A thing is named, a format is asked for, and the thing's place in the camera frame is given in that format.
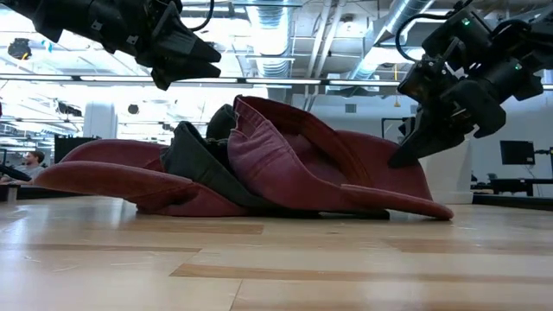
white pillar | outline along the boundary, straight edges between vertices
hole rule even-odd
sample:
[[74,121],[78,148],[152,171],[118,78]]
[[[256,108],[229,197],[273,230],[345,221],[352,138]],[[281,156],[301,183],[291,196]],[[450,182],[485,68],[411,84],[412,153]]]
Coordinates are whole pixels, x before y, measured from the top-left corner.
[[434,201],[442,204],[472,204],[471,154],[471,143],[466,140],[455,148],[420,160]]
[[553,70],[543,70],[542,83],[553,83]]
[[118,137],[118,115],[113,103],[90,102],[85,108],[84,137]]

dark green fabric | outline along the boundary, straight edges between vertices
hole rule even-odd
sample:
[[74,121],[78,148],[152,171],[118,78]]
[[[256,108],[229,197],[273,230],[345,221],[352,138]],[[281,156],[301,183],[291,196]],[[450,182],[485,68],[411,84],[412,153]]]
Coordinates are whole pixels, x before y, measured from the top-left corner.
[[223,105],[211,118],[207,125],[207,139],[227,139],[231,135],[231,130],[236,127],[236,118],[234,109],[231,105]]
[[161,159],[165,171],[198,182],[254,214],[290,217],[310,217],[312,212],[292,211],[277,206],[248,191],[232,174],[226,153],[226,140],[203,139],[189,122],[180,122],[171,146],[164,149]]

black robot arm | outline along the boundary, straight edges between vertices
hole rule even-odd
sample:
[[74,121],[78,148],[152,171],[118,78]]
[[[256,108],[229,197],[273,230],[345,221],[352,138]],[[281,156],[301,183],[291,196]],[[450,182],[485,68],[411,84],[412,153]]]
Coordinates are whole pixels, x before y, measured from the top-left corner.
[[[181,22],[180,0],[0,0],[57,42],[63,30],[119,50],[152,68],[160,89],[180,79],[217,78],[221,55]],[[211,2],[210,15],[214,1]]]
[[[543,93],[535,73],[553,66],[553,4],[532,22],[509,20],[491,29],[470,2],[431,16],[445,22],[424,40],[425,55],[397,89],[419,106],[400,126],[405,139],[389,161],[393,168],[453,148],[475,127],[474,137],[489,136],[505,125],[500,105],[509,97]],[[420,17],[430,16],[413,16],[404,25]]]

cable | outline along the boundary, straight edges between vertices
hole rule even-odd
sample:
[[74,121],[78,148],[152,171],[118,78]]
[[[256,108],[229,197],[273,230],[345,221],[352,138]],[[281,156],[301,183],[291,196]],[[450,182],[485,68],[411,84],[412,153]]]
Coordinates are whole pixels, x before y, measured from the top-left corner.
[[440,20],[447,20],[449,18],[449,15],[437,16],[437,15],[434,15],[434,14],[425,14],[425,13],[415,14],[415,15],[411,16],[410,18],[408,18],[404,23],[402,23],[401,26],[399,26],[399,29],[397,30],[397,33],[396,33],[396,49],[406,60],[418,61],[418,60],[408,56],[407,53],[404,52],[404,49],[402,48],[401,43],[399,42],[400,39],[401,39],[401,33],[404,31],[404,29],[405,29],[405,27],[407,27],[407,25],[409,25],[411,22],[413,22],[413,21],[415,21],[416,19],[419,19],[419,18],[428,18],[428,19],[433,19],[433,20],[440,21]]
[[[526,167],[526,170],[528,171],[528,173],[530,173],[530,175],[532,176],[532,178],[536,179],[536,176],[531,171],[531,166],[530,165],[525,165],[525,167]],[[542,196],[542,191],[541,191],[541,189],[538,185],[536,185],[536,189],[537,189],[537,195],[541,197]]]
[[207,12],[206,20],[198,27],[190,28],[191,31],[199,31],[204,29],[207,24],[211,21],[211,18],[213,17],[213,12],[215,11],[215,0],[209,1],[209,11]]
[[508,20],[504,21],[501,24],[496,27],[492,33],[490,34],[491,37],[494,37],[496,35],[499,35],[500,32],[503,30],[509,28],[509,27],[520,27],[522,30],[530,30],[531,25],[528,22],[524,22],[521,20]]
[[442,21],[442,20],[447,20],[449,19],[453,14],[457,13],[458,11],[460,10],[463,10],[465,9],[468,5],[470,5],[470,3],[472,3],[473,0],[467,0],[465,1],[464,3],[462,3],[461,1],[459,1],[455,6],[454,6],[454,10],[451,10],[449,11],[445,16],[437,16],[437,15],[434,15],[434,14],[427,14],[427,13],[421,13],[421,14],[415,14],[413,16],[411,16],[410,18],[408,18],[404,23],[401,24],[401,26],[399,26],[399,29],[397,30],[397,33],[396,33],[396,49],[397,51],[406,59],[406,60],[410,60],[410,61],[419,61],[419,60],[416,60],[410,56],[407,55],[407,53],[404,52],[404,49],[402,48],[399,40],[401,39],[401,33],[404,31],[405,27],[407,27],[407,25],[409,25],[411,22],[415,21],[416,19],[419,19],[419,18],[428,18],[428,19],[432,19],[432,20],[437,20],[437,21]]

desk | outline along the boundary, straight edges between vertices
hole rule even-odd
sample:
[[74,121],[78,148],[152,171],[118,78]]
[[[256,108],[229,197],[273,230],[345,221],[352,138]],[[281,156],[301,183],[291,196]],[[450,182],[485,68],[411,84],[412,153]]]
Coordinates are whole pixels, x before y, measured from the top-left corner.
[[553,212],[553,199],[516,197],[512,195],[475,194],[473,204],[502,206]]
[[1,310],[551,310],[551,214],[451,207],[453,223],[0,206]]
[[0,202],[14,203],[17,199],[18,185],[0,185]]
[[490,181],[490,184],[493,194],[526,192],[526,195],[531,197],[534,196],[534,185],[553,185],[553,179],[494,179]]

